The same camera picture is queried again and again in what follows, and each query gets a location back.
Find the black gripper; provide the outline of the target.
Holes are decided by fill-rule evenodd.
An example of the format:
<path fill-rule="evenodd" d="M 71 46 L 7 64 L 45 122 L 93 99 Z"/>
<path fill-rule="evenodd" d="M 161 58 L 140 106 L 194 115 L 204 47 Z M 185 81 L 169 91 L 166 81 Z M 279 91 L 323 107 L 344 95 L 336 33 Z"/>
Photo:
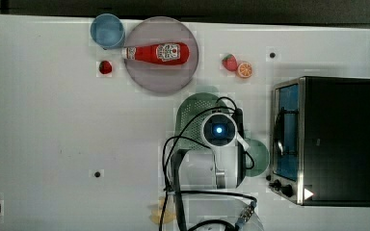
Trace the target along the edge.
<path fill-rule="evenodd" d="M 239 135 L 244 138 L 245 132 L 244 132 L 244 121 L 243 121 L 243 111 L 241 108 L 237 108 L 234 111 L 234 120 L 237 125 L 238 133 Z"/>

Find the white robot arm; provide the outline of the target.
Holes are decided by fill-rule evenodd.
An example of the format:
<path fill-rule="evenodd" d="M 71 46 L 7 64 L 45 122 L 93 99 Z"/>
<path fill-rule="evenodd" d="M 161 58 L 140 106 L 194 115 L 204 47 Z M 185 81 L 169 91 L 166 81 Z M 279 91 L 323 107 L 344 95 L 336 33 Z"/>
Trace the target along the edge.
<path fill-rule="evenodd" d="M 232 114 L 220 108 L 200 114 L 197 124 L 198 137 L 193 140 L 198 149 L 179 149 L 172 155 L 172 189 L 178 213 L 180 231 L 200 228 L 200 222 L 189 227 L 186 223 L 182 196 L 184 194 L 224 195 L 243 182 L 246 171 L 253 169 L 250 145 L 244 138 L 243 112 L 236 108 Z"/>

